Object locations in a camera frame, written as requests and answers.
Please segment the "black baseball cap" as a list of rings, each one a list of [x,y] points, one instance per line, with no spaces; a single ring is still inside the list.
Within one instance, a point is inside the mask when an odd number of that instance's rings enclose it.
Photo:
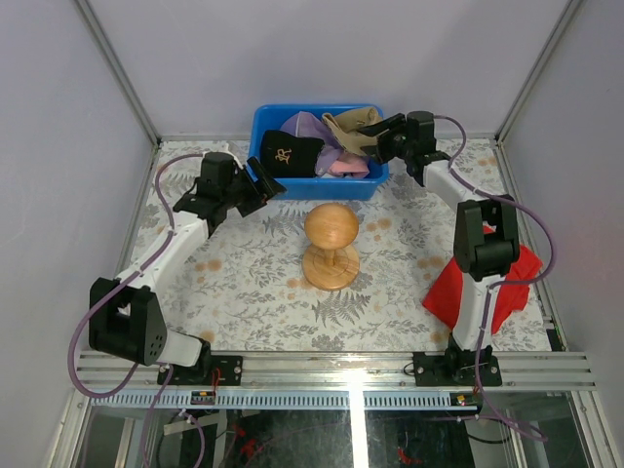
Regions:
[[[274,178],[312,178],[324,146],[319,138],[269,130],[261,140],[259,161]]]

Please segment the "beige baseball cap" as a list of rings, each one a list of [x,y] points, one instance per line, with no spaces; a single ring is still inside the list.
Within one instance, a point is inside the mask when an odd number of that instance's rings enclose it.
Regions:
[[[333,115],[326,112],[322,122],[330,129],[334,139],[348,153],[366,156],[366,147],[376,147],[374,136],[365,136],[359,132],[363,127],[382,121],[382,116],[374,106],[358,107]]]

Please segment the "pink baseball cap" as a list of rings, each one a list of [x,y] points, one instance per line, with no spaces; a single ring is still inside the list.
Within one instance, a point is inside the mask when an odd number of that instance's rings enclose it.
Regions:
[[[352,153],[343,153],[329,167],[331,176],[365,178],[369,173],[368,160]]]

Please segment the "wooden hat stand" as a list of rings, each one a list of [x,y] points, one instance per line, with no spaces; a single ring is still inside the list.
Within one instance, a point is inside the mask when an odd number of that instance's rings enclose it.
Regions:
[[[304,232],[310,245],[303,255],[302,270],[309,284],[332,292],[355,281],[360,259],[353,243],[359,227],[355,213],[344,204],[322,204],[308,214]]]

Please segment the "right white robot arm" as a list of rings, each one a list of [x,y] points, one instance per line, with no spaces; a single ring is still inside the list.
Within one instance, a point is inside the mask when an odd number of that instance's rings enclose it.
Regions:
[[[373,139],[363,150],[376,163],[403,160],[407,173],[455,212],[453,258],[462,272],[462,293],[450,345],[459,351],[445,359],[444,369],[451,382],[462,385],[480,370],[470,352],[491,343],[494,287],[520,257],[518,205],[508,194],[485,192],[455,169],[459,154],[437,148],[435,121],[442,118],[428,111],[399,113],[358,132]]]

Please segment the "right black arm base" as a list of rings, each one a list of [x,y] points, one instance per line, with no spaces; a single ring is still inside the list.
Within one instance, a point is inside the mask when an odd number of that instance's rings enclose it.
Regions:
[[[502,377],[498,360],[482,351],[479,362],[475,352],[446,351],[444,354],[412,354],[415,384],[419,387],[477,386],[477,376],[484,387],[500,387]]]

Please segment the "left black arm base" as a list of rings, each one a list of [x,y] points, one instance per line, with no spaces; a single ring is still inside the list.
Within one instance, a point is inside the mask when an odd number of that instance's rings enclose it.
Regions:
[[[243,375],[244,357],[211,355],[201,358],[193,367],[173,365],[169,385],[176,386],[239,386]]]

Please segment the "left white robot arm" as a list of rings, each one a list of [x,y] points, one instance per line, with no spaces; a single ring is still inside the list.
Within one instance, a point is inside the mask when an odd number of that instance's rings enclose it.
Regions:
[[[190,188],[165,208],[165,230],[115,279],[94,282],[89,311],[93,349],[142,366],[179,366],[181,375],[196,385],[212,377],[209,346],[169,330],[159,298],[230,210],[250,215],[286,191],[255,158],[240,163],[228,152],[205,152],[199,158],[200,173]]]

